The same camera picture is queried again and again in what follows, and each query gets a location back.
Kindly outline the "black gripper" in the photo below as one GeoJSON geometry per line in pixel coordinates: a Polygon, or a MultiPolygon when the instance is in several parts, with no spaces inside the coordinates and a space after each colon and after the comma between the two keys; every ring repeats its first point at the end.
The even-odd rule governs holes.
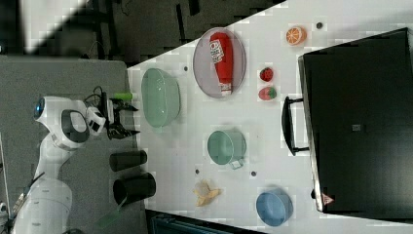
{"type": "Polygon", "coordinates": [[[133,105],[116,98],[109,98],[107,93],[101,94],[102,114],[106,119],[105,128],[110,139],[123,139],[139,134],[136,130],[127,130],[121,127],[120,110],[137,111],[133,105]]]}

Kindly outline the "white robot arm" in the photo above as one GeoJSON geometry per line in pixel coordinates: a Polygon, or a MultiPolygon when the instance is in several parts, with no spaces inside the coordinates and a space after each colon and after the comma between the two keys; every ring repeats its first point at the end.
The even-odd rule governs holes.
{"type": "Polygon", "coordinates": [[[125,129],[122,110],[135,108],[119,97],[99,96],[99,105],[67,97],[41,97],[34,120],[48,130],[39,147],[34,178],[14,206],[10,234],[66,234],[72,207],[72,191],[58,179],[59,170],[88,139],[107,132],[110,139],[136,134],[125,129]]]}

